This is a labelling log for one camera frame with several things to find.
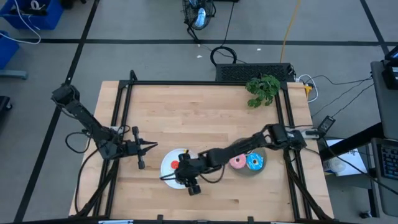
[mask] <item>blue disc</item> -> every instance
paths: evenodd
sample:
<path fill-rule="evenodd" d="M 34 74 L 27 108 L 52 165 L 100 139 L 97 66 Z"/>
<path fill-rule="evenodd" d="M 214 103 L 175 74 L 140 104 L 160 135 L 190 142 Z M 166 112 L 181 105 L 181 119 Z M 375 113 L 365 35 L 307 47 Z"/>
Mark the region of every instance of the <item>blue disc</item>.
<path fill-rule="evenodd" d="M 250 170 L 261 170 L 264 165 L 264 158 L 258 153 L 249 154 L 246 157 L 246 165 Z"/>

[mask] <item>white paper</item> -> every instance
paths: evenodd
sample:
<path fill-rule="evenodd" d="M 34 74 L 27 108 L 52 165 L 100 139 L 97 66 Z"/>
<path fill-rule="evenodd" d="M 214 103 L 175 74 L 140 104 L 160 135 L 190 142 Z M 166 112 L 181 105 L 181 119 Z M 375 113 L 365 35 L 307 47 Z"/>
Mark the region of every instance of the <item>white paper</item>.
<path fill-rule="evenodd" d="M 338 142 L 340 142 L 342 139 L 333 139 L 333 140 L 327 140 L 326 143 L 328 146 L 332 146 Z M 365 168 L 365 164 L 362 161 L 362 157 L 360 153 L 358 152 L 358 149 L 353 149 L 350 152 L 347 152 L 345 154 L 342 154 L 339 156 L 340 158 L 346 160 L 347 162 L 351 163 L 358 169 L 360 169 L 363 172 L 368 172 Z M 360 174 L 360 172 L 354 168 L 352 168 L 349 164 L 346 164 L 346 169 L 341 172 L 337 172 L 336 176 L 343 176 L 343 175 L 353 175 L 353 174 Z"/>

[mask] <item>white plate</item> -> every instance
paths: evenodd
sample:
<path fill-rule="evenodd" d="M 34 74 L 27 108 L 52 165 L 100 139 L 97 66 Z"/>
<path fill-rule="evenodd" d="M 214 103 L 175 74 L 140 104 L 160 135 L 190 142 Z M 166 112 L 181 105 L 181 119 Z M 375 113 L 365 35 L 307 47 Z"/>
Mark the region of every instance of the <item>white plate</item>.
<path fill-rule="evenodd" d="M 160 176 L 164 176 L 167 174 L 171 174 L 174 172 L 172 169 L 171 163 L 173 161 L 179 161 L 178 155 L 185 153 L 187 149 L 174 149 L 167 153 L 167 155 L 163 158 L 162 164 L 160 165 Z M 197 158 L 198 156 L 191 151 L 189 151 L 189 155 L 191 156 L 192 159 Z M 166 184 L 174 189 L 185 189 L 185 185 L 177 183 L 175 180 L 165 180 Z"/>

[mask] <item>yellow cable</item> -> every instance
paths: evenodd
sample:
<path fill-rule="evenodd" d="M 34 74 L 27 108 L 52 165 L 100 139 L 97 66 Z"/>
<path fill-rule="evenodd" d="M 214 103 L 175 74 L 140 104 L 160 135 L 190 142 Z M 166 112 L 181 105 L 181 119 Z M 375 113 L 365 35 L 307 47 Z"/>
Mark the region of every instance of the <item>yellow cable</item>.
<path fill-rule="evenodd" d="M 279 60 L 279 63 L 282 63 L 282 59 L 283 59 L 284 53 L 285 53 L 286 39 L 287 39 L 287 36 L 288 36 L 288 34 L 289 34 L 290 28 L 292 27 L 292 24 L 293 24 L 293 22 L 294 22 L 294 19 L 296 18 L 296 14 L 297 14 L 297 11 L 299 10 L 300 3 L 301 3 L 301 0 L 297 0 L 297 5 L 296 5 L 296 7 L 294 8 L 294 12 L 293 12 L 292 19 L 290 20 L 290 24 L 289 24 L 289 26 L 288 26 L 288 28 L 287 28 L 287 31 L 286 31 L 286 34 L 285 34 L 284 43 L 283 43 L 283 45 L 282 45 L 282 52 L 280 53 L 280 60 Z"/>

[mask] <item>black floor line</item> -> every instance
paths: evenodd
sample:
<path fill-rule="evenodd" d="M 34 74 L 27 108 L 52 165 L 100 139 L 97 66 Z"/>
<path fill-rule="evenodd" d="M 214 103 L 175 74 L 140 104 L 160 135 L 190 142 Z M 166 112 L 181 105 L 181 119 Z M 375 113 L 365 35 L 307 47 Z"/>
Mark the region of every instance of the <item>black floor line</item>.
<path fill-rule="evenodd" d="M 398 42 L 386 42 L 387 46 L 394 46 L 397 47 L 398 46 Z"/>
<path fill-rule="evenodd" d="M 201 40 L 202 44 L 222 44 L 224 40 Z M 80 39 L 42 39 L 43 44 L 80 44 Z M 193 40 L 121 40 L 121 39 L 85 39 L 85 44 L 196 44 Z M 225 44 L 236 45 L 282 45 L 283 40 L 226 40 Z M 286 45 L 299 46 L 380 46 L 377 41 L 324 41 L 324 40 L 288 40 Z"/>
<path fill-rule="evenodd" d="M 67 83 L 70 83 L 72 81 L 73 74 L 75 73 L 77 64 L 79 62 L 81 51 L 83 50 L 83 46 L 85 44 L 85 40 L 87 38 L 91 23 L 93 22 L 94 15 L 95 15 L 99 1 L 100 0 L 95 0 L 93 6 L 91 8 L 91 12 L 90 12 L 90 15 L 88 16 L 88 20 L 87 20 L 85 29 L 83 31 L 83 34 L 81 35 L 79 45 L 77 47 L 75 56 L 73 57 L 72 64 L 70 65 L 68 75 L 65 79 L 65 82 L 67 82 Z M 52 116 L 49 128 L 47 129 L 47 132 L 45 134 L 43 144 L 42 144 L 42 147 L 40 148 L 40 152 L 37 157 L 35 166 L 33 167 L 33 171 L 30 175 L 29 181 L 25 188 L 24 195 L 22 196 L 21 203 L 19 204 L 17 213 L 14 218 L 14 222 L 22 222 L 25 217 L 25 213 L 29 206 L 30 199 L 32 198 L 32 194 L 35 189 L 37 179 L 39 178 L 40 171 L 42 170 L 43 163 L 44 163 L 45 157 L 47 155 L 47 151 L 49 150 L 51 139 L 54 134 L 55 127 L 57 126 L 58 119 L 60 117 L 60 113 L 61 113 L 61 111 L 58 108 L 56 108 L 54 111 L 54 114 Z"/>
<path fill-rule="evenodd" d="M 366 16 L 368 17 L 369 22 L 370 22 L 370 24 L 372 26 L 374 34 L 376 35 L 377 40 L 380 43 L 381 49 L 383 49 L 384 55 L 388 54 L 389 50 L 387 48 L 387 45 L 386 45 L 386 43 L 385 43 L 385 41 L 383 39 L 383 36 L 381 35 L 381 32 L 380 32 L 380 30 L 379 30 L 379 28 L 378 28 L 378 26 L 376 24 L 376 21 L 373 18 L 372 12 L 371 12 L 368 4 L 366 3 L 365 0 L 360 0 L 360 1 L 361 1 L 363 9 L 365 10 Z"/>

